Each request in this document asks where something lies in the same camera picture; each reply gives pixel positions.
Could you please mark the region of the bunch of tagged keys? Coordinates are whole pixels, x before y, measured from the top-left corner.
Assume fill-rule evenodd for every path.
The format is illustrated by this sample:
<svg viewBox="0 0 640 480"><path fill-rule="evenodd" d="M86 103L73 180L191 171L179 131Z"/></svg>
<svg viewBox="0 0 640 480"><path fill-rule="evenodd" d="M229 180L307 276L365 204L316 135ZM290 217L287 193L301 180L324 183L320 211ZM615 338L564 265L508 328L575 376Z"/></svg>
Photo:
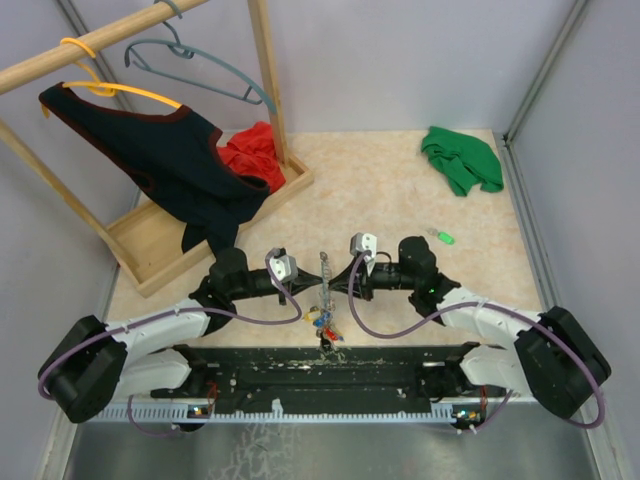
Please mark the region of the bunch of tagged keys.
<svg viewBox="0 0 640 480"><path fill-rule="evenodd" d="M321 350L335 351L344 341L344 336L337 328L331 310L313 306L303 315L303 319L315 328Z"/></svg>

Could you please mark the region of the green tagged key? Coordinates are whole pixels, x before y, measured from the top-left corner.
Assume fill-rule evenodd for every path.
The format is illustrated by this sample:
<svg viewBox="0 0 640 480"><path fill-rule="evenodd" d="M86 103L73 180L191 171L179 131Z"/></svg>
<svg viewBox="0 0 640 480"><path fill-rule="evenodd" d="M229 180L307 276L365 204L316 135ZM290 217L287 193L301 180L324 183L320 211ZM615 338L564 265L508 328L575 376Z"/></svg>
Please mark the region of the green tagged key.
<svg viewBox="0 0 640 480"><path fill-rule="evenodd" d="M436 228L428 228L427 233L447 245L455 244L454 237L444 231L440 231Z"/></svg>

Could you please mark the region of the large keyring with blue handle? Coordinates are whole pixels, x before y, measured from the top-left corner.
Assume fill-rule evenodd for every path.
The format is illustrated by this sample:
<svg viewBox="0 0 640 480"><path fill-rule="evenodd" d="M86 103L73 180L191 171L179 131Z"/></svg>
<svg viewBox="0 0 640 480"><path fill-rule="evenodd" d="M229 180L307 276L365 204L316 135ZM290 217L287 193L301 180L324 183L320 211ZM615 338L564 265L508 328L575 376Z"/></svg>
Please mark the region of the large keyring with blue handle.
<svg viewBox="0 0 640 480"><path fill-rule="evenodd" d="M331 296L331 290L329 289L329 282L332 278L332 271L330 267L330 262L328 258L328 254L324 251L319 252L320 265L321 265L321 307L332 313L335 310L334 301Z"/></svg>

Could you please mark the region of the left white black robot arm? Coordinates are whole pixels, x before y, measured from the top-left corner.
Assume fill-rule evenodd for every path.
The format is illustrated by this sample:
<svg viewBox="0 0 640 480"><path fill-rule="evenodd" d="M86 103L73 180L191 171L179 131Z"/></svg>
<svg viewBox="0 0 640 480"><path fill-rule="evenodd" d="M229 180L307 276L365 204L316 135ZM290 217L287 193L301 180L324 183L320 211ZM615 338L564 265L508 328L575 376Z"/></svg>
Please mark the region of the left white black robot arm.
<svg viewBox="0 0 640 480"><path fill-rule="evenodd" d="M277 325L295 323L303 316L296 294L320 282L283 248L269 251L256 270L241 249L225 249L196 290L165 311L121 323L93 315L77 320L38 371L38 393L75 424L94 418L116 398L175 389L197 396L207 387L208 373L179 342L212 334L232 320L266 325L239 314L238 300L275 295L295 308L294 316Z"/></svg>

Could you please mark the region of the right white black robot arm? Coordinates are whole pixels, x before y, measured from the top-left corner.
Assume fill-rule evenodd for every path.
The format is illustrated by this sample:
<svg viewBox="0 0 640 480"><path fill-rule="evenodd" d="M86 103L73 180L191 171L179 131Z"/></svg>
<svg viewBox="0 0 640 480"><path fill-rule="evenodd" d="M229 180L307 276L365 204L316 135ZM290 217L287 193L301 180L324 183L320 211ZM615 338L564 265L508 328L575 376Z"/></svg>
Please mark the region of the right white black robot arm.
<svg viewBox="0 0 640 480"><path fill-rule="evenodd" d="M350 265L329 281L329 290L346 294L350 305L372 300L377 290L407 291L421 318L398 332L399 337L436 322L484 338L447 370L454 393L466 396L479 386L500 387L533 397L567 422L594 400L597 414L586 426L603 423L601 386L611 367L571 312L559 306L546 312L514 309L473 293L439 270L422 236L401 240L394 262L377 261L377 239L368 233L352 237L350 253Z"/></svg>

